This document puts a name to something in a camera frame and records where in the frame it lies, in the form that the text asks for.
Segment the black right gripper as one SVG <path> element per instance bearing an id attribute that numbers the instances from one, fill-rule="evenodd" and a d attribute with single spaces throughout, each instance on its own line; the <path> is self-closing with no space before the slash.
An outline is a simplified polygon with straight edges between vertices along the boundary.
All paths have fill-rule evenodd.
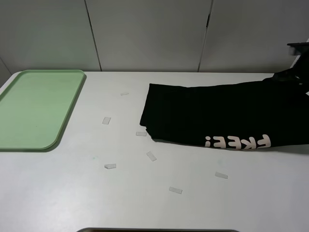
<path id="1" fill-rule="evenodd" d="M 278 82 L 309 83 L 309 55 L 302 54 L 293 67 L 273 75 Z"/>

